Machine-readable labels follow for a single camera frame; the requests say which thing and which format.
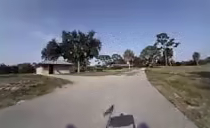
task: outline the treeline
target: treeline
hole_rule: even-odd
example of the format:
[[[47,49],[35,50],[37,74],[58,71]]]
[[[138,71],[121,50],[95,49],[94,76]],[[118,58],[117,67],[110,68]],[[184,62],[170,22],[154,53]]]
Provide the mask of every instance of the treeline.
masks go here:
[[[17,65],[0,64],[0,74],[35,73],[35,63],[22,63]]]

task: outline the building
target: building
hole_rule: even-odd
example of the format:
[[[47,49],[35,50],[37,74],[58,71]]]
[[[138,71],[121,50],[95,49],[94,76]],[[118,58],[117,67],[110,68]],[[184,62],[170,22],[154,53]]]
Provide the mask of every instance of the building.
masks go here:
[[[57,60],[57,61],[43,61],[37,64],[36,74],[69,74],[74,72],[74,64]]]

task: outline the grass field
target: grass field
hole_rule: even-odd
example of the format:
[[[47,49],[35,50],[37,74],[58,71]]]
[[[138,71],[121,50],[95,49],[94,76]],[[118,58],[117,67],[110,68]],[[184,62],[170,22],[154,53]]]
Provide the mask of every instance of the grass field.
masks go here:
[[[150,68],[146,74],[199,128],[210,128],[210,65]]]
[[[72,73],[70,75],[74,76],[108,76],[108,75],[121,75],[125,72],[132,71],[136,68],[123,68],[123,69],[109,69],[109,70],[103,70],[103,71],[92,71],[92,72],[80,72],[80,73]]]
[[[41,75],[0,75],[0,108],[53,91],[70,81]]]

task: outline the palm tree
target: palm tree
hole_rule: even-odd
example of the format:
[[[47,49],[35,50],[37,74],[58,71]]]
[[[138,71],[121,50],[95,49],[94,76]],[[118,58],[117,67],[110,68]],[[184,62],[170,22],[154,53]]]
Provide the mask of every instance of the palm tree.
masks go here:
[[[132,50],[130,50],[130,49],[127,49],[127,50],[124,52],[123,57],[124,57],[125,62],[128,63],[129,69],[130,69],[130,68],[131,68],[131,61],[133,61],[133,59],[134,59],[134,57],[135,57],[134,52],[133,52]]]
[[[200,60],[200,53],[199,52],[194,52],[192,55],[192,58],[196,65],[199,65],[199,60]]]

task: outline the road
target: road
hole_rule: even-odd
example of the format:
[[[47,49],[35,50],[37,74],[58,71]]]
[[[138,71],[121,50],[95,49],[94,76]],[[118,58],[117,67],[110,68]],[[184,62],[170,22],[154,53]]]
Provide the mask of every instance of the road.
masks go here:
[[[143,70],[122,76],[56,77],[75,84],[1,109],[0,128],[105,128],[108,117],[103,113],[111,105],[112,117],[132,115],[140,128],[197,128],[151,86]]]

